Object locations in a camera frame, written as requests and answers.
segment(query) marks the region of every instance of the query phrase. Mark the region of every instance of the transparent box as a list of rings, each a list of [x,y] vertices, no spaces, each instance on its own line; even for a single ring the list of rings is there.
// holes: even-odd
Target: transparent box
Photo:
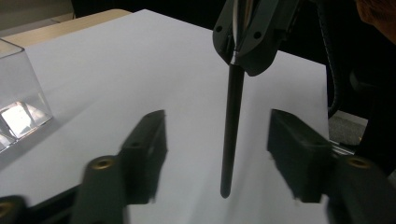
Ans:
[[[51,119],[25,50],[0,38],[0,152]]]

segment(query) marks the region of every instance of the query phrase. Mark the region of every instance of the clear plastic container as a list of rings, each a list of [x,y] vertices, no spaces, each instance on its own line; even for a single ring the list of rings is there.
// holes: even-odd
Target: clear plastic container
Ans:
[[[0,39],[0,152],[51,118],[25,50]]]

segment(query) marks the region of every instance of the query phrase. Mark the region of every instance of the white surface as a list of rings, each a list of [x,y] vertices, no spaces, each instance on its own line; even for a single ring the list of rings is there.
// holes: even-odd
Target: white surface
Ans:
[[[233,188],[222,199],[228,67],[211,31],[140,11],[27,52],[55,119],[0,155],[0,196],[35,204],[75,186],[88,161],[116,154],[145,114],[165,109],[156,203],[129,206],[132,223],[327,223],[323,204],[296,204],[266,151],[271,108],[328,136],[322,65],[279,52],[245,79]]]

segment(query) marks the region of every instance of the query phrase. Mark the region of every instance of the brass screw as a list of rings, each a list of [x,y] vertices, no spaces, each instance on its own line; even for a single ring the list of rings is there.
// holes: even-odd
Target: brass screw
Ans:
[[[102,159],[102,160],[96,161],[92,165],[92,168],[95,170],[103,170],[103,169],[106,169],[106,168],[112,166],[113,163],[114,163],[114,161],[111,159]]]
[[[0,217],[5,217],[12,209],[12,203],[0,203]]]
[[[367,162],[366,160],[357,158],[357,157],[349,158],[347,160],[347,163],[349,163],[349,165],[351,165],[351,166],[355,166],[355,167],[361,168],[361,169],[369,169],[371,167],[369,162]]]

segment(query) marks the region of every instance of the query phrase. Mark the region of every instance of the dark rod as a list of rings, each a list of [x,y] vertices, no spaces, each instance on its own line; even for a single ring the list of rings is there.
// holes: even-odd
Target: dark rod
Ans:
[[[223,198],[228,198],[230,195],[231,183],[233,182],[233,160],[235,157],[236,136],[238,135],[244,75],[245,71],[242,67],[230,63],[220,187],[220,193]]]

